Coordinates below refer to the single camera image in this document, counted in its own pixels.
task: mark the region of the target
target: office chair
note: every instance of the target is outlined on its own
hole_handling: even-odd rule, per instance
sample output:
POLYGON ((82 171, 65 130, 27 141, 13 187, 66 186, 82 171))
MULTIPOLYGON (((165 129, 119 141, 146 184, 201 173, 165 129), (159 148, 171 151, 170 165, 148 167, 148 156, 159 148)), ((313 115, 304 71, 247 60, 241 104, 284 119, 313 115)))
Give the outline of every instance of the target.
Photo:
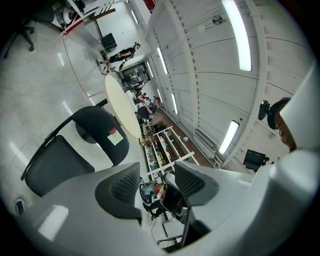
POLYGON ((30 34, 35 32, 35 28, 32 26, 27 26, 31 20, 36 22, 43 22, 43 23, 52 23, 55 18, 54 9, 52 4, 56 1, 41 1, 41 3, 37 3, 37 5, 33 6, 26 6, 26 9, 21 8, 24 10, 23 13, 16 14, 15 18, 12 21, 11 26, 15 31, 15 35, 12 41, 9 43, 9 46, 4 54, 4 58, 7 58, 9 55, 9 50, 14 44, 15 40, 17 39, 18 35, 22 35, 23 38, 30 44, 29 51, 32 52, 35 49, 34 43, 32 42, 31 38, 27 34, 27 31, 30 31, 30 34))
POLYGON ((185 224, 187 213, 188 213, 188 208, 184 207, 184 206, 175 205, 174 203, 172 204, 172 202, 170 202, 170 200, 169 200, 169 202, 166 201, 166 197, 167 196, 170 197, 171 195, 174 195, 178 199, 183 199, 183 196, 182 196, 182 194, 181 194, 181 192, 175 182, 175 179, 176 179, 176 177, 172 173, 167 172, 163 176, 163 180, 165 181, 165 183, 168 186, 168 192, 170 192, 170 194, 168 194, 168 193, 165 194, 163 206, 172 214, 172 216, 174 218, 176 218, 181 223, 185 224))
POLYGON ((121 163, 128 154, 128 138, 114 117, 104 108, 84 107, 47 136, 21 176, 21 180, 25 180, 27 186, 40 197, 68 179, 95 171, 94 167, 83 159, 62 135, 58 135, 70 121, 74 121, 100 145, 113 166, 121 163), (108 138, 110 132, 115 129, 123 137, 116 145, 108 138))

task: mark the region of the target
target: gray concrete floor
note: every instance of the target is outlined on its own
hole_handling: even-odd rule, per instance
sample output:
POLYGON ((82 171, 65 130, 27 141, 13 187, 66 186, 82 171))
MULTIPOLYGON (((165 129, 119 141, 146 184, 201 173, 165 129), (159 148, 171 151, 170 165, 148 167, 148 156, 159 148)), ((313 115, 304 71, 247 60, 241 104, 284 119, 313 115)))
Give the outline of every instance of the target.
MULTIPOLYGON (((35 27, 30 35, 34 51, 29 52, 19 35, 0 63, 0 195, 12 214, 17 198, 28 207, 39 199, 20 176, 46 136, 77 110, 105 99, 105 76, 96 65, 101 46, 85 26, 64 38, 48 25, 30 26, 35 27)), ((112 112, 108 105, 105 108, 112 112)), ((73 123, 61 134, 96 171, 112 165, 99 146, 79 137, 73 123)), ((138 139, 126 134, 130 148, 122 164, 140 162, 141 175, 147 179, 143 149, 138 139)))

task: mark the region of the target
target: white round table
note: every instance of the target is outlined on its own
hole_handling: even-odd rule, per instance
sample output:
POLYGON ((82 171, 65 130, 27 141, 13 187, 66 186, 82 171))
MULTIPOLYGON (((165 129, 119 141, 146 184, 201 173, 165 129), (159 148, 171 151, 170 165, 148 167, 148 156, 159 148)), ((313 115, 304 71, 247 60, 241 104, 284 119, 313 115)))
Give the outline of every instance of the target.
POLYGON ((141 138, 138 119, 121 85, 111 75, 107 75, 104 82, 106 99, 112 106, 116 119, 134 137, 141 138))

